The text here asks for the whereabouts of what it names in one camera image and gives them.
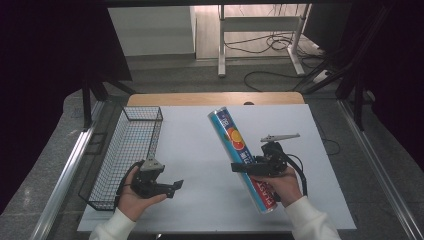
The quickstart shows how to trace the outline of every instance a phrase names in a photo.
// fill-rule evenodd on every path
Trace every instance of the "black cloth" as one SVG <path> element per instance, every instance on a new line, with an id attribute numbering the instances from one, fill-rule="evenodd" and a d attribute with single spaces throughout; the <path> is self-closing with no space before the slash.
<path id="1" fill-rule="evenodd" d="M 424 171 L 423 11 L 422 1 L 396 1 L 365 56 L 363 77 L 374 113 Z"/>
<path id="2" fill-rule="evenodd" d="M 1 211 L 87 72 L 131 79 L 107 8 L 52 2 L 0 3 Z"/>

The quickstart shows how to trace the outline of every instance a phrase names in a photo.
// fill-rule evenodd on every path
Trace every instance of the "white table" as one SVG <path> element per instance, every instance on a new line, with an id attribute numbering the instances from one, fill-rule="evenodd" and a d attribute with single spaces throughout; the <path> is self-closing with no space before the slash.
<path id="1" fill-rule="evenodd" d="M 134 231 L 145 233 L 287 232 L 292 225 L 280 205 L 260 214 L 236 173 L 207 115 L 220 106 L 161 106 L 162 123 L 156 158 L 166 165 L 159 183 L 184 179 L 173 199 L 149 208 Z M 308 195 L 327 212 L 337 229 L 356 229 L 306 104 L 227 106 L 253 155 L 268 134 L 299 133 L 281 142 L 298 156 L 308 180 Z M 87 207 L 78 231 L 92 231 L 112 216 Z"/>

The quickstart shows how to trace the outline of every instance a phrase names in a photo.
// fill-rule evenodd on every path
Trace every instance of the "wire basket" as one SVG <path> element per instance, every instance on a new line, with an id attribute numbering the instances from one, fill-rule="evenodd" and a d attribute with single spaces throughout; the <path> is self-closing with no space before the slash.
<path id="1" fill-rule="evenodd" d="M 80 188 L 79 196 L 88 205 L 98 211 L 113 210 L 127 170 L 135 162 L 154 157 L 162 121 L 160 107 L 123 107 L 103 161 L 93 161 Z"/>

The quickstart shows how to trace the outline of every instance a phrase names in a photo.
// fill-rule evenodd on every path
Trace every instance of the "person's arm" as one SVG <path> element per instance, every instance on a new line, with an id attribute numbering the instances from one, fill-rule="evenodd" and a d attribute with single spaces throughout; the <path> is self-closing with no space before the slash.
<path id="1" fill-rule="evenodd" d="M 285 211 L 293 223 L 294 239 L 340 239 L 328 214 L 318 211 L 306 196 L 287 206 Z"/>
<path id="2" fill-rule="evenodd" d="M 127 239 L 135 227 L 135 222 L 143 214 L 144 210 L 166 199 L 166 194 L 143 199 L 131 190 L 130 184 L 137 170 L 138 167 L 134 167 L 128 174 L 119 198 L 118 207 L 113 216 L 107 222 L 96 226 L 90 235 L 90 240 Z"/>
<path id="3" fill-rule="evenodd" d="M 272 187 L 271 190 L 280 196 L 281 203 L 293 223 L 292 233 L 296 240 L 340 239 L 328 214 L 318 211 L 300 192 L 293 168 L 287 167 L 281 177 L 251 177 L 268 183 Z"/>

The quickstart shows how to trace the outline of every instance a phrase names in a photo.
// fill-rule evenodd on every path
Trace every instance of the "wall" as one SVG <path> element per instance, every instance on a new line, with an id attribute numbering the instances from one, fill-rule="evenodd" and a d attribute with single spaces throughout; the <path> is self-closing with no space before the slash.
<path id="1" fill-rule="evenodd" d="M 194 8 L 110 8 L 125 56 L 195 52 Z"/>

